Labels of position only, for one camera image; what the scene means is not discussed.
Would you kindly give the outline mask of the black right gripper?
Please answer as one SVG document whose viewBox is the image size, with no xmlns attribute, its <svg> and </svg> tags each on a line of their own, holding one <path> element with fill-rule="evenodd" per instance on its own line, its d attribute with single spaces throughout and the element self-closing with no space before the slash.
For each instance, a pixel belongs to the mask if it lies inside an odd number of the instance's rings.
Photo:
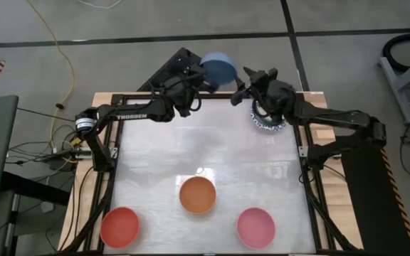
<svg viewBox="0 0 410 256">
<path fill-rule="evenodd" d="M 252 70 L 244 67 L 244 72 L 249 79 L 249 86 L 238 77 L 237 91 L 231 96 L 231 104 L 240 104 L 243 98 L 251 97 L 257 100 L 267 116 L 281 116 L 289 113 L 294 105 L 294 88 L 292 85 L 277 79 L 278 70 L 271 68 L 264 70 Z"/>
</svg>

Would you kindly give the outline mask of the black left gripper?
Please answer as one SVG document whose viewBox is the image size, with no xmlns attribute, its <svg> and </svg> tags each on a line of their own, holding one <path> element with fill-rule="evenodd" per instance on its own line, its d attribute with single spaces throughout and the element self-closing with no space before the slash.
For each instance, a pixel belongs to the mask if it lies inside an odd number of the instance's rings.
<svg viewBox="0 0 410 256">
<path fill-rule="evenodd" d="M 216 92 L 220 88 L 220 84 L 216 82 L 205 83 L 206 71 L 199 64 L 192 64 L 187 73 L 186 81 L 198 91 L 201 92 Z"/>
</svg>

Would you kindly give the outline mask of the blue bowl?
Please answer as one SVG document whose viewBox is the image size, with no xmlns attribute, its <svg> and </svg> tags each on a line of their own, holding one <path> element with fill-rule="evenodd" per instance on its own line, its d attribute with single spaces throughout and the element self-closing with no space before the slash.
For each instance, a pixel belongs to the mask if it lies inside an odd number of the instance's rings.
<svg viewBox="0 0 410 256">
<path fill-rule="evenodd" d="M 200 66 L 205 69 L 205 81 L 219 86 L 229 84 L 237 74 L 235 62 L 222 52 L 207 53 Z"/>
</svg>

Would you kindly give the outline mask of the orange bowl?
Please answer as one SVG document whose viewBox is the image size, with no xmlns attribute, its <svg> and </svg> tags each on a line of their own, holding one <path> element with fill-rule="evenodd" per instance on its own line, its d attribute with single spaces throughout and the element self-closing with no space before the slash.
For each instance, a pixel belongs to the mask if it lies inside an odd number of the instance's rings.
<svg viewBox="0 0 410 256">
<path fill-rule="evenodd" d="M 209 212 L 216 202 L 216 189 L 213 183 L 201 176 L 186 180 L 179 191 L 182 207 L 192 214 Z"/>
</svg>

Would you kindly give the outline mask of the pink bowl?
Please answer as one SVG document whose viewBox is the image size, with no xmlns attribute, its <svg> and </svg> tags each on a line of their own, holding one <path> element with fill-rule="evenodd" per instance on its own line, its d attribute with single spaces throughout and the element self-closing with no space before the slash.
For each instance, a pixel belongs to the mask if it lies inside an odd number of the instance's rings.
<svg viewBox="0 0 410 256">
<path fill-rule="evenodd" d="M 246 247 L 262 250 L 275 238 L 275 222 L 266 210 L 247 208 L 236 221 L 236 232 Z"/>
</svg>

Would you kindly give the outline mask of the red bowl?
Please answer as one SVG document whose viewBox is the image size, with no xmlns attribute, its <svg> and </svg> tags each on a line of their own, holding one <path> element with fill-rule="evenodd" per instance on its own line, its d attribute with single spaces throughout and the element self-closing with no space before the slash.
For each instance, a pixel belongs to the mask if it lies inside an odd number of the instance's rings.
<svg viewBox="0 0 410 256">
<path fill-rule="evenodd" d="M 138 236 L 140 220 L 135 211 L 127 207 L 111 210 L 103 218 L 100 238 L 109 247 L 120 249 L 129 246 Z"/>
</svg>

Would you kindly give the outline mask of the black computer tower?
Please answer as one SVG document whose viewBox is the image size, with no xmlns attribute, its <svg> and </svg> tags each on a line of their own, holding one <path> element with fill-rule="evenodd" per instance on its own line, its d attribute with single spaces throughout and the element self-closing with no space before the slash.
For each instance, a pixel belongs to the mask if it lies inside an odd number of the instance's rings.
<svg viewBox="0 0 410 256">
<path fill-rule="evenodd" d="M 137 91 L 149 92 L 157 89 L 167 80 L 193 75 L 193 66 L 199 66 L 201 57 L 186 48 L 180 48 L 158 71 L 156 71 Z"/>
</svg>

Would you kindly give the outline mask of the grey metal stand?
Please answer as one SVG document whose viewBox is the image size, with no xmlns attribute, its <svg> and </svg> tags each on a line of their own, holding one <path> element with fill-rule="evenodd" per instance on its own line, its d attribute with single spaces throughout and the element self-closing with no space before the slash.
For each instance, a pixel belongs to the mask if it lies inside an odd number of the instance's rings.
<svg viewBox="0 0 410 256">
<path fill-rule="evenodd" d="M 410 86 L 410 68 L 405 73 L 397 75 L 385 57 L 379 59 L 379 66 L 389 82 L 391 92 L 404 116 L 404 122 L 410 124 L 410 104 L 406 93 Z"/>
</svg>

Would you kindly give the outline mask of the black aluminium table frame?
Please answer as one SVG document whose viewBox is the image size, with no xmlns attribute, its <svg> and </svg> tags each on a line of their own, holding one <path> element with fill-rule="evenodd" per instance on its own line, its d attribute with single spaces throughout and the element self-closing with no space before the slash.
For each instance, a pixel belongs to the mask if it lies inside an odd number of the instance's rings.
<svg viewBox="0 0 410 256">
<path fill-rule="evenodd" d="M 300 96 L 304 100 L 311 102 L 317 107 L 327 107 L 325 95 L 323 92 L 299 92 Z M 230 92 L 218 92 L 217 94 L 202 94 L 203 98 L 211 97 L 216 99 L 229 98 L 231 96 Z M 148 92 L 96 92 L 92 106 L 97 107 L 102 104 L 112 104 L 117 105 L 122 103 L 125 99 L 141 99 L 148 100 Z M 111 140 L 116 139 L 118 142 L 120 131 L 122 129 L 122 124 L 119 123 L 111 124 L 110 128 L 105 128 L 103 130 L 104 134 L 99 135 L 100 139 L 104 139 L 106 144 L 110 143 Z M 306 143 L 307 135 L 312 136 L 314 142 L 331 142 L 335 139 L 335 133 L 332 128 L 320 126 L 314 124 L 310 127 L 308 132 L 306 128 L 300 127 L 296 135 L 297 138 L 302 139 L 302 143 Z M 345 174 L 344 167 L 342 165 L 341 159 L 329 159 L 326 164 L 333 168 L 336 172 Z M 75 217 L 66 216 L 64 221 L 63 231 L 61 233 L 60 243 L 58 244 L 58 249 L 61 249 L 61 255 L 65 256 L 63 252 L 73 243 L 78 235 L 72 235 L 73 231 L 77 229 L 82 230 L 83 226 L 86 224 L 85 221 L 90 219 L 96 208 L 99 206 L 102 197 L 105 197 L 105 190 L 107 189 L 107 179 L 108 173 L 99 173 L 91 169 L 87 171 L 93 165 L 91 160 L 83 160 L 77 165 L 77 180 L 74 181 L 75 192 L 71 192 L 70 200 L 68 204 L 67 214 L 75 214 Z M 332 175 L 337 175 L 332 169 L 325 167 L 322 174 L 314 174 L 315 179 L 319 180 L 312 182 L 312 188 L 315 191 L 315 195 L 321 197 L 321 202 L 326 203 L 326 208 L 330 214 L 330 218 L 334 220 L 337 228 L 340 229 L 342 234 L 356 247 L 363 248 L 362 239 L 360 236 L 360 231 L 357 224 L 357 219 L 354 214 L 354 208 L 350 198 L 350 193 L 347 190 L 348 185 L 344 181 L 340 181 L 338 178 L 333 178 Z M 321 193 L 323 196 L 319 196 L 319 184 L 321 183 Z M 100 256 L 103 254 L 103 242 L 99 238 L 99 228 L 101 220 L 103 219 L 103 213 L 107 209 L 102 209 L 99 212 L 99 216 L 93 221 L 91 228 L 85 231 L 85 237 L 83 238 L 79 247 L 76 248 L 74 252 L 69 252 L 68 256 Z M 319 247 L 332 247 L 331 242 L 328 240 L 328 235 L 331 235 L 330 229 L 326 230 L 326 225 L 323 220 L 319 220 L 319 213 L 315 211 L 315 220 L 313 221 L 313 227 L 317 226 L 317 234 L 322 242 L 317 242 Z"/>
</svg>

